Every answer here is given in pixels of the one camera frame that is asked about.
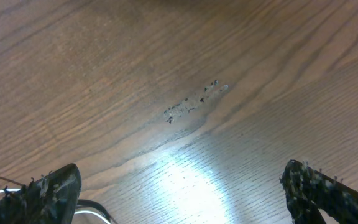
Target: wooden surface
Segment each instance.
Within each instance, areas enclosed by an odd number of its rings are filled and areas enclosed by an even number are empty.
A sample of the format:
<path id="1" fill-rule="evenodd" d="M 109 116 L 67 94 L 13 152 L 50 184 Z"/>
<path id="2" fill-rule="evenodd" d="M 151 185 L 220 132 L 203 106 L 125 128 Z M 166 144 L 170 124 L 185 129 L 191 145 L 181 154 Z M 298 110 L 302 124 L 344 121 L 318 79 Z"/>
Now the wooden surface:
<path id="1" fill-rule="evenodd" d="M 75 162 L 118 223 L 291 223 L 289 159 L 358 190 L 358 1 L 0 0 L 1 176 Z"/>

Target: black plastic part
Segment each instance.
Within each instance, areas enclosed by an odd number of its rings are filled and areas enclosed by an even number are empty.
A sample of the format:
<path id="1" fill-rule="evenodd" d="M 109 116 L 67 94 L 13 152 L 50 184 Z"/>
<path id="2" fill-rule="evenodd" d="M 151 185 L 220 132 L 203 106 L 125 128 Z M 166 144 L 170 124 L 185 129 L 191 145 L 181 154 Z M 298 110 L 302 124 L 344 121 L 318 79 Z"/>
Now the black plastic part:
<path id="1" fill-rule="evenodd" d="M 358 192 L 337 180 L 291 160 L 281 183 L 296 224 L 325 223 L 318 209 L 341 224 L 358 224 Z"/>
<path id="2" fill-rule="evenodd" d="M 6 192 L 0 200 L 0 223 L 70 224 L 80 192 L 80 172 L 75 164 L 68 164 L 36 182 L 23 185 L 14 194 Z"/>

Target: wooden table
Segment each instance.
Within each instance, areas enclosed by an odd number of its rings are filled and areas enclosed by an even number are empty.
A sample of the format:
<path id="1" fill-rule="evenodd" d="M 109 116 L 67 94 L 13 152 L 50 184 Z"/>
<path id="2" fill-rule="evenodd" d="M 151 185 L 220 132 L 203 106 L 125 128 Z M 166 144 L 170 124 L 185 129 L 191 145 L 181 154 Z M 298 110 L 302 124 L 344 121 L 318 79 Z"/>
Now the wooden table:
<path id="1" fill-rule="evenodd" d="M 358 1 L 0 0 L 1 176 L 74 162 L 118 223 L 291 223 L 289 159 L 358 190 Z"/>

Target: dark specks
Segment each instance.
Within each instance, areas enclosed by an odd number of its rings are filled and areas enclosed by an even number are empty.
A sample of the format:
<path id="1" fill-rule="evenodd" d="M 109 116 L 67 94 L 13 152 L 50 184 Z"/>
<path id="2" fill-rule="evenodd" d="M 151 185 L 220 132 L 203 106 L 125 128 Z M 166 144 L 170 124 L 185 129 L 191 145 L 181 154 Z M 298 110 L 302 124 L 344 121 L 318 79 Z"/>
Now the dark specks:
<path id="1" fill-rule="evenodd" d="M 192 111 L 192 110 L 194 110 L 194 109 L 196 109 L 196 108 L 190 108 L 190 109 L 188 110 L 188 113 L 190 113 L 190 111 Z"/>

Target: wood grain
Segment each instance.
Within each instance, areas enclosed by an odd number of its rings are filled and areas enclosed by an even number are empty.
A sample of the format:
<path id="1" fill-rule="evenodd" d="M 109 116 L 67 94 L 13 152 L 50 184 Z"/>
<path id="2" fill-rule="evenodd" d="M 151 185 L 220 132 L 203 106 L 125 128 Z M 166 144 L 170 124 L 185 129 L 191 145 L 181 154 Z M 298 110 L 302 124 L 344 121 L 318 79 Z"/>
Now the wood grain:
<path id="1" fill-rule="evenodd" d="M 291 223 L 289 159 L 358 190 L 358 1 L 0 0 L 1 176 L 75 162 L 119 223 Z"/>

